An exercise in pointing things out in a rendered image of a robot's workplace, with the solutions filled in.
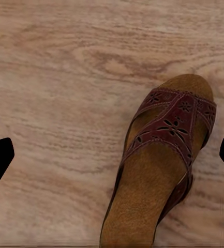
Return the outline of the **sandal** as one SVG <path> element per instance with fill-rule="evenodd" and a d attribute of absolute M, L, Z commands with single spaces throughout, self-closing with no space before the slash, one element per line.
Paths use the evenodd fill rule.
<path fill-rule="evenodd" d="M 212 133 L 216 107 L 197 74 L 175 76 L 146 96 L 125 137 L 100 248 L 151 248 L 159 222 L 192 190 L 192 164 Z"/>

